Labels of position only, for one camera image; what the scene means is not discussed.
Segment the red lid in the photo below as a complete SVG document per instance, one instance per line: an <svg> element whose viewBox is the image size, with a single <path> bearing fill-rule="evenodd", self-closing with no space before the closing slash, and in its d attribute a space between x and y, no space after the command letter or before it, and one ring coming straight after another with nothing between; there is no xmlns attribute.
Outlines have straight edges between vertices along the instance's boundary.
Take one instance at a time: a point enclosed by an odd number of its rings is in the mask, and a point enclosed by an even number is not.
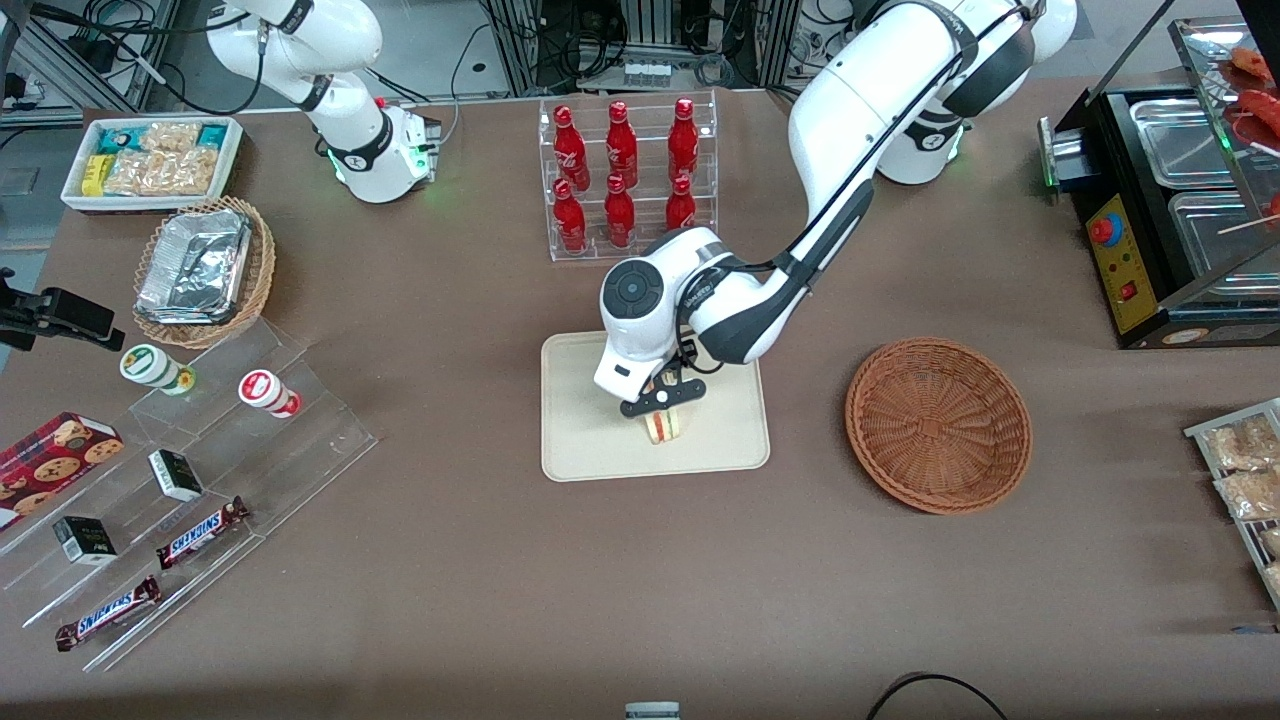
<svg viewBox="0 0 1280 720"><path fill-rule="evenodd" d="M253 370L241 380L241 397L246 401L262 400L271 389L271 373L266 370Z"/></svg>

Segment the red bottle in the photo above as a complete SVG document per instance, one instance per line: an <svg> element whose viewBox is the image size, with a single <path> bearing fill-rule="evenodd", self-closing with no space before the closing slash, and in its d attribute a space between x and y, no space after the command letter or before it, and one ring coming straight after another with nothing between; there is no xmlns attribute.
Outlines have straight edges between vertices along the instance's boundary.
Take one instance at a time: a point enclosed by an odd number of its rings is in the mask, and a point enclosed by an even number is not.
<svg viewBox="0 0 1280 720"><path fill-rule="evenodd" d="M609 174L609 196L604 199L604 217L609 220L609 242L614 247L631 247L631 231L636 227L636 205L627 195L627 183L618 173Z"/></svg>
<svg viewBox="0 0 1280 720"><path fill-rule="evenodd" d="M635 187L640 182L640 154L636 131L627 120L627 104L621 100L609 102L609 135L604 147L609 151L609 172L621 173L627 187Z"/></svg>
<svg viewBox="0 0 1280 720"><path fill-rule="evenodd" d="M698 169L698 126L694 124L694 101L676 100L676 122L667 136L667 173L675 181L681 173L694 177Z"/></svg>
<svg viewBox="0 0 1280 720"><path fill-rule="evenodd" d="M581 255L586 251L586 215L582 214L582 205L573 197L573 188L564 178L556 178L552 192L556 193L552 214L556 215L556 229L564 243L564 252Z"/></svg>
<svg viewBox="0 0 1280 720"><path fill-rule="evenodd" d="M586 142L573 127L573 113L561 105L552 113L556 118L556 164L561 176L568 178L579 192L591 187L591 172L586 169Z"/></svg>
<svg viewBox="0 0 1280 720"><path fill-rule="evenodd" d="M671 197L667 199L668 231L694 227L694 213L698 211L698 205L694 202L694 197L689 195L691 184L686 174L680 174L672 181Z"/></svg>

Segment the metal tray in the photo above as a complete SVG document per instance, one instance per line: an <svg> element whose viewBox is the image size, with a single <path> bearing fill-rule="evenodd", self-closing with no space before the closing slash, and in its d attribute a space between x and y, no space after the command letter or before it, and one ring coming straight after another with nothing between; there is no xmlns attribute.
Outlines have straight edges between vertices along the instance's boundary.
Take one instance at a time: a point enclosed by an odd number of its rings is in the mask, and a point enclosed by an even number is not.
<svg viewBox="0 0 1280 720"><path fill-rule="evenodd" d="M1239 192L1181 192L1169 201L1169 213L1174 217L1183 250L1197 277L1276 240L1274 232L1260 228L1217 234L1221 229L1249 220ZM1248 269L1253 272L1228 275L1213 292L1233 296L1280 295L1280 247L1254 259Z"/></svg>
<svg viewBox="0 0 1280 720"><path fill-rule="evenodd" d="M1226 160L1194 99L1144 100L1129 109L1156 182L1170 190L1234 187Z"/></svg>

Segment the aluminum foil container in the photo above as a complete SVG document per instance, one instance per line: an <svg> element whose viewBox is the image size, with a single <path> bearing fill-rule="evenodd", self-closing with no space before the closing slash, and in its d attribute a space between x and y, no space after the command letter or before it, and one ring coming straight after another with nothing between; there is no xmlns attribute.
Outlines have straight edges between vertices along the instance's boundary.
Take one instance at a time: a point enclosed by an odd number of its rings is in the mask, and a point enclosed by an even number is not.
<svg viewBox="0 0 1280 720"><path fill-rule="evenodd" d="M236 210L170 218L156 238L134 310L161 324L230 320L252 231L252 222Z"/></svg>

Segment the wicker basket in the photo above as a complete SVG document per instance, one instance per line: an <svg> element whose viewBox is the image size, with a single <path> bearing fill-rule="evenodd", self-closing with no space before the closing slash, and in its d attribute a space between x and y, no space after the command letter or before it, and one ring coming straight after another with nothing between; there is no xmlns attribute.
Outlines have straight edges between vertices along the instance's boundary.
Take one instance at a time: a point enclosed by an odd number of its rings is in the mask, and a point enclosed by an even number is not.
<svg viewBox="0 0 1280 720"><path fill-rule="evenodd" d="M978 352L924 337L881 347L845 397L845 429L886 492L940 515L986 510L1018 487L1032 424L1009 378Z"/></svg>
<svg viewBox="0 0 1280 720"><path fill-rule="evenodd" d="M178 214L198 215L218 210L238 210L253 222L253 234L248 245L248 259L244 263L244 278L241 281L239 310L237 310L236 316L229 323L223 325L161 325L143 319L134 311L133 319L142 328L142 334L148 338L191 350L204 350L252 323L262 314L262 306L266 305L266 296L271 292L271 273L275 272L275 241L271 238L271 228L266 227L266 223L262 222L262 215L259 215L252 205L236 197L220 197L214 201L183 208ZM142 290L142 281L147 277L147 269L151 266L151 254L155 251L156 240L160 237L160 228L163 227L164 224L151 233L151 242L142 251L142 261L133 275L134 292Z"/></svg>

